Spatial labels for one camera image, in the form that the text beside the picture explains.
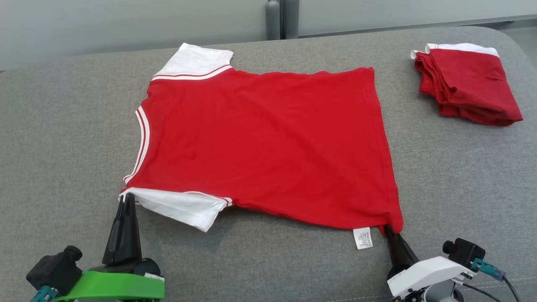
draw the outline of gray table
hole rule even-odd
[[[442,118],[418,93],[409,59],[427,42],[471,42],[498,50],[525,118],[507,128]],[[405,218],[403,235],[421,259],[462,237],[487,250],[523,299],[537,284],[537,72],[507,36],[452,27],[218,45],[253,73],[376,70]],[[103,255],[123,176],[137,155],[135,109],[175,52],[68,57],[0,74],[0,292],[28,301],[25,275],[66,245]],[[167,301],[389,301],[385,240],[356,250],[352,232],[232,208],[208,233],[138,208],[144,255],[160,264]],[[503,301],[504,283],[472,283]],[[461,289],[467,301],[487,297]]]

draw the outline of t-shirt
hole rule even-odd
[[[121,194],[204,232],[233,205],[401,231],[374,70],[254,74],[232,56],[183,44],[153,77]]]

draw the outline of cable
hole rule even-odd
[[[484,291],[484,290],[480,290],[480,289],[478,289],[477,287],[473,287],[473,286],[471,286],[470,284],[466,284],[466,283],[462,283],[462,285],[463,285],[463,286],[466,286],[466,287],[469,288],[469,289],[473,289],[473,290],[475,290],[475,291],[478,291],[478,292],[484,294],[485,296],[491,298],[492,300],[494,300],[494,301],[496,301],[496,302],[501,302],[498,298],[494,297],[493,295],[487,293],[487,292]]]
[[[509,289],[511,290],[511,292],[513,293],[513,296],[514,296],[514,299],[517,301],[517,302],[520,302],[520,298],[518,297],[518,294],[517,292],[514,290],[514,287],[513,285],[511,284],[511,282],[509,282],[509,280],[507,280],[507,278],[505,276],[503,276],[503,281],[505,281],[507,283],[507,286],[509,286]]]

